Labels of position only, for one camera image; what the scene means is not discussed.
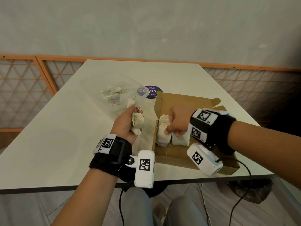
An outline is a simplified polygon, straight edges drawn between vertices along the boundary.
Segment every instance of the leg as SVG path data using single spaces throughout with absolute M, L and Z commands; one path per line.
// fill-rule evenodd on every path
M 125 226 L 153 226 L 151 204 L 143 189 L 131 187 L 123 193 L 121 210 Z
M 182 196 L 171 202 L 163 225 L 197 226 L 207 224 L 195 204 Z

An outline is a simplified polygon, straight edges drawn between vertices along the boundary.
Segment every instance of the purple sticker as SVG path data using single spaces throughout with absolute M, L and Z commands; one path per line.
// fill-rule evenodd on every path
M 157 86 L 145 86 L 149 89 L 150 94 L 146 98 L 156 98 L 157 97 L 157 91 L 163 92 L 159 87 Z
M 146 94 L 146 90 L 143 89 L 142 87 L 139 87 L 139 89 L 137 90 L 137 93 L 142 96 L 142 95 L 145 95 Z

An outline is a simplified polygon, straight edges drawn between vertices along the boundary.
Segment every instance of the open cardboard box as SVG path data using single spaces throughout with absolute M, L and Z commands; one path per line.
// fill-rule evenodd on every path
M 195 110 L 199 108 L 214 108 L 217 110 L 226 110 L 224 106 L 217 106 L 221 100 L 219 98 L 209 99 L 209 98 L 200 98 L 187 95 L 171 94 L 171 93 L 162 93 L 157 92 L 157 98 L 154 106 L 155 113 L 159 119 L 163 114 L 169 114 L 169 109 L 174 105 L 187 105 L 192 106 Z M 156 128 L 158 126 L 159 120 L 156 120 Z M 193 161 L 187 155 L 187 150 L 189 148 L 186 146 L 174 145 L 167 147 L 160 147 L 156 144 L 157 130 L 155 130 L 153 138 L 152 151 L 155 152 L 156 162 L 169 164 L 173 166 L 186 167 L 191 169 L 199 170 L 198 167 L 193 163 Z M 198 143 L 192 136 L 190 136 L 190 145 L 193 143 Z M 236 159 L 235 154 L 231 156 L 226 156 L 222 154 L 217 147 L 212 151 L 218 158 L 233 158 Z M 223 167 L 218 171 L 218 173 L 223 175 L 231 175 L 239 169 L 239 164 L 234 160 L 222 160 Z

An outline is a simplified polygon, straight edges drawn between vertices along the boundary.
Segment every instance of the grey wall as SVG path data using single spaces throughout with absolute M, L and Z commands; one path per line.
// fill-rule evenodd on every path
M 301 0 L 0 0 L 0 53 L 301 68 Z

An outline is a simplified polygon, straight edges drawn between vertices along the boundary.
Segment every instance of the forearm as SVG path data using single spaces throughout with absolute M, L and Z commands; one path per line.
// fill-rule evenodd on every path
M 102 225 L 116 182 L 117 177 L 90 169 L 52 225 Z
M 301 188 L 301 137 L 235 121 L 228 134 L 228 144 Z

